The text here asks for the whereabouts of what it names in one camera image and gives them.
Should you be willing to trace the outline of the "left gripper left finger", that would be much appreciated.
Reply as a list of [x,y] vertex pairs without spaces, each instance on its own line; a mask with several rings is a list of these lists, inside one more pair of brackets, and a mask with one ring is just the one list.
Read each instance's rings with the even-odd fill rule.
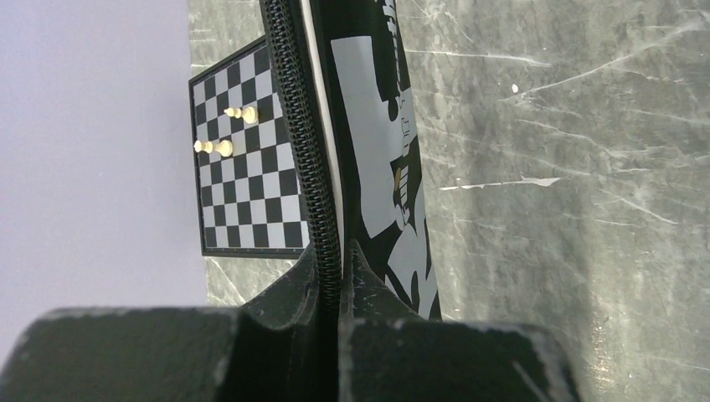
[[315,401],[316,254],[240,307],[60,308],[20,336],[4,401]]

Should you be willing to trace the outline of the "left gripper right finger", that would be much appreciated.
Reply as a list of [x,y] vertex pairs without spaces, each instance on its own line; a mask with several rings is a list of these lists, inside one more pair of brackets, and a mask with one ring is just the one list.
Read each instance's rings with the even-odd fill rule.
[[567,354],[541,327],[421,318],[348,246],[338,328],[341,401],[579,401]]

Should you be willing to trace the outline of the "black racket bag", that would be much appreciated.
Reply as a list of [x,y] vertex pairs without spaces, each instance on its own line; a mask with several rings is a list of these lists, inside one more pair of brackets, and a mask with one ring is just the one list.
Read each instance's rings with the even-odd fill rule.
[[394,1],[263,1],[322,307],[349,245],[419,316],[440,320],[413,89]]

